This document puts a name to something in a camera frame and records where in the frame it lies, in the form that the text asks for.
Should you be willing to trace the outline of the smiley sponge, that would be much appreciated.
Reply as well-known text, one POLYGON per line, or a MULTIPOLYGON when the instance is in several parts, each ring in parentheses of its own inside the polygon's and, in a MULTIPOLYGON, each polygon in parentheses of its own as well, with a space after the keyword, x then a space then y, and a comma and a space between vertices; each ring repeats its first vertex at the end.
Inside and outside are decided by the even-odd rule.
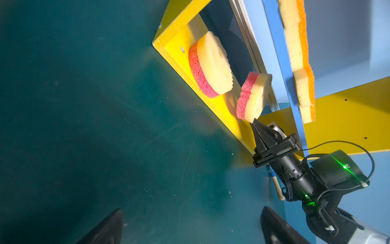
POLYGON ((233 88, 233 74, 219 38, 208 31, 191 46, 189 64, 194 80, 208 98, 216 98, 233 88))
POLYGON ((253 123, 260 117, 267 103, 271 82, 271 74, 249 72, 237 102, 237 118, 253 123))

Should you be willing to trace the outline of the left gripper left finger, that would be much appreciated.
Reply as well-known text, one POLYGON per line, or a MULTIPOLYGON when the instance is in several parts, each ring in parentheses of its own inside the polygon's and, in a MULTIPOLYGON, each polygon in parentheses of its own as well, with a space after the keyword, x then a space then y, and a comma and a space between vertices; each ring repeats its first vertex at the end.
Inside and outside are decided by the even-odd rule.
POLYGON ((77 244, 120 244, 123 237, 124 216, 121 209, 111 212, 77 244))

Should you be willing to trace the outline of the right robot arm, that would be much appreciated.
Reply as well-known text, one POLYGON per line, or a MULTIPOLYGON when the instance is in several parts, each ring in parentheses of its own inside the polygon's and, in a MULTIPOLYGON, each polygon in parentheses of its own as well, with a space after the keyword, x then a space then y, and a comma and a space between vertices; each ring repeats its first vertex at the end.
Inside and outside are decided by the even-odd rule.
POLYGON ((312 233, 328 244, 387 244, 388 235, 358 221, 341 209, 342 197, 370 184, 358 165, 343 151, 312 154, 312 162, 299 159, 296 134, 286 136, 277 125, 265 126, 253 120, 256 142, 254 166, 267 166, 274 183, 282 182, 278 195, 286 201, 300 201, 312 233))

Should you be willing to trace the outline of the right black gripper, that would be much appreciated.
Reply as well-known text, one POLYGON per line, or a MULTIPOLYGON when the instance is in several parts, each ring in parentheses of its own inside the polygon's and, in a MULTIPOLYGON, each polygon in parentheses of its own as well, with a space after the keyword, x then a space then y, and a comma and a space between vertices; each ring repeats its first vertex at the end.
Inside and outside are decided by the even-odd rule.
POLYGON ((254 166, 262 167, 289 154, 301 150, 299 136, 295 133, 282 139, 282 136, 257 119, 250 124, 255 138, 254 166))

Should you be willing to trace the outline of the orange sponge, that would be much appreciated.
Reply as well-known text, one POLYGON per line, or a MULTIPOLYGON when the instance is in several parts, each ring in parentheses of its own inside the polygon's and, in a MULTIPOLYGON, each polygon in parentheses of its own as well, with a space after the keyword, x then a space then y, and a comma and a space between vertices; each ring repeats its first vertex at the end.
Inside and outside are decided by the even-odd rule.
POLYGON ((303 124, 315 122, 314 74, 310 66, 293 73, 303 124))
POLYGON ((293 72, 309 67, 307 21, 300 21, 284 30, 291 69, 293 72))
POLYGON ((306 20, 304 0, 279 0, 278 4, 284 29, 306 20))

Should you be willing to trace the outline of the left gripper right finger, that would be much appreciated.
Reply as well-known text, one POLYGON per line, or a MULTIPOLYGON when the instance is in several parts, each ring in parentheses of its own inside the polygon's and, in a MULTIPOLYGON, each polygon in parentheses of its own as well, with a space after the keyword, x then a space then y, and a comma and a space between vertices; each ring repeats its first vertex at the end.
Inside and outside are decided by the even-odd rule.
POLYGON ((262 210, 261 228, 266 244, 309 244, 307 239, 268 206, 262 210))

